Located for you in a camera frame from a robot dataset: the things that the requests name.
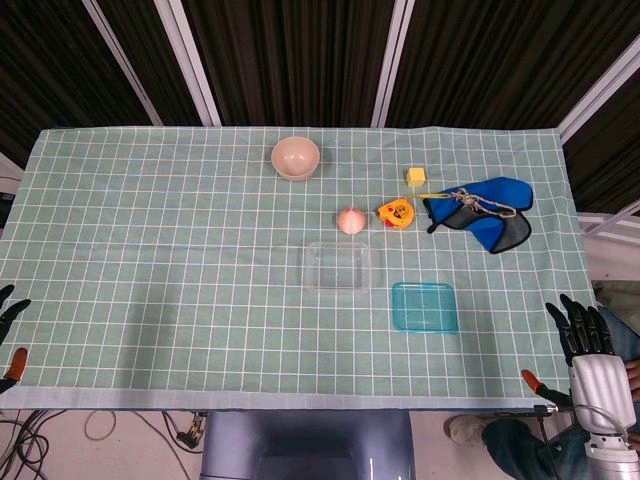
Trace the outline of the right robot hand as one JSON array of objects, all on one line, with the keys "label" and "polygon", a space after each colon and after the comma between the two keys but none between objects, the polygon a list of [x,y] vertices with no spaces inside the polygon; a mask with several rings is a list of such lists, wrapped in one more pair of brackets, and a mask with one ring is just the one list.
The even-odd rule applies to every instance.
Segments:
[{"label": "right robot hand", "polygon": [[546,305],[555,322],[568,368],[570,392],[546,386],[533,372],[521,376],[537,396],[560,411],[571,410],[581,427],[596,436],[619,436],[628,440],[636,423],[624,361],[614,351],[613,337],[604,317],[565,294],[561,307]]}]

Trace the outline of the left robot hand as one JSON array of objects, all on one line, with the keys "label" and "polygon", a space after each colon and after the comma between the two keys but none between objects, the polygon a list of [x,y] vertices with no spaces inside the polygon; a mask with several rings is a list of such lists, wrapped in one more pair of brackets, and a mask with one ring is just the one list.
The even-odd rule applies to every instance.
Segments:
[{"label": "left robot hand", "polygon": [[[0,317],[0,343],[3,344],[13,322],[17,317],[31,304],[30,299],[23,299],[10,305],[8,308],[4,308],[5,301],[11,296],[15,289],[14,285],[6,285],[1,291],[1,317]],[[8,370],[1,378],[0,394],[5,393],[7,390],[14,387],[20,380],[26,368],[28,360],[28,350],[24,347],[20,347],[14,353]]]}]

